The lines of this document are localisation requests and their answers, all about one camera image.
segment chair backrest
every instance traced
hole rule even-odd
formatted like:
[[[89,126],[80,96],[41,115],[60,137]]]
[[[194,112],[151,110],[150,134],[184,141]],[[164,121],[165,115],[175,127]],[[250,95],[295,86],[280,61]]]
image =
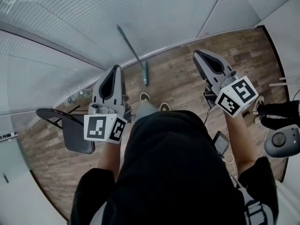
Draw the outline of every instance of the chair backrest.
[[[65,146],[68,150],[87,154],[95,151],[95,143],[84,139],[83,114],[70,115],[52,108],[39,108],[36,114],[47,121],[51,118],[61,118]]]

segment yellow shoe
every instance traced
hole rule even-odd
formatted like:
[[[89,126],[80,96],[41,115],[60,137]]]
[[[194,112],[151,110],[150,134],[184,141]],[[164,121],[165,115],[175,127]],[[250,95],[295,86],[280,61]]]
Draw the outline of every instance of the yellow shoe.
[[[150,101],[151,101],[151,100],[150,100],[150,96],[149,96],[146,92],[142,92],[142,93],[140,94],[140,101],[141,101],[141,103],[143,103],[143,102],[145,102],[145,101],[150,102]]]
[[[162,103],[159,107],[159,110],[162,111],[170,111],[170,106],[167,103]]]

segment person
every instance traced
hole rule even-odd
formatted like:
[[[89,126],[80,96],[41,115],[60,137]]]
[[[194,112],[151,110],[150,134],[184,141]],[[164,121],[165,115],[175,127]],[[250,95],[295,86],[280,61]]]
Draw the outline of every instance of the person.
[[[120,145],[104,144],[98,168],[82,176],[71,225],[246,224],[234,186],[201,119],[190,111],[160,111],[146,93],[120,168]],[[225,114],[238,181],[278,217],[276,184],[266,157],[257,159],[242,115]]]
[[[300,127],[299,100],[280,104],[264,104],[264,97],[259,96],[253,107],[253,114],[257,115],[255,123],[266,128],[277,130],[292,124]],[[276,115],[283,118],[269,118],[267,115]]]

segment black sleeve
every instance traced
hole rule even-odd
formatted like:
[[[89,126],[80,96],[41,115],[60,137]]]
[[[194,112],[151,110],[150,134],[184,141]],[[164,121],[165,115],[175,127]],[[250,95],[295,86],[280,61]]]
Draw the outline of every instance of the black sleeve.
[[[252,167],[240,175],[239,182],[250,196],[271,208],[276,222],[279,213],[277,187],[269,160],[266,157],[259,158]]]
[[[93,168],[84,174],[74,195],[70,224],[89,225],[95,213],[107,201],[114,185],[112,171]]]

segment black cable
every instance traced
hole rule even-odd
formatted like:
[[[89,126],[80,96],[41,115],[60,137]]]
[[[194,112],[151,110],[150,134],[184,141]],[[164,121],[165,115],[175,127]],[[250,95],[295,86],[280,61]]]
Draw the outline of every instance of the black cable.
[[[300,92],[300,90],[299,90],[298,92]],[[292,99],[292,101],[295,99],[295,97],[297,96],[298,92],[295,94],[295,96],[294,96],[294,98]]]
[[[206,123],[207,119],[208,119],[208,116],[210,115],[210,111],[211,111],[211,108],[207,111],[207,114],[206,114],[206,119],[204,121],[204,124]]]

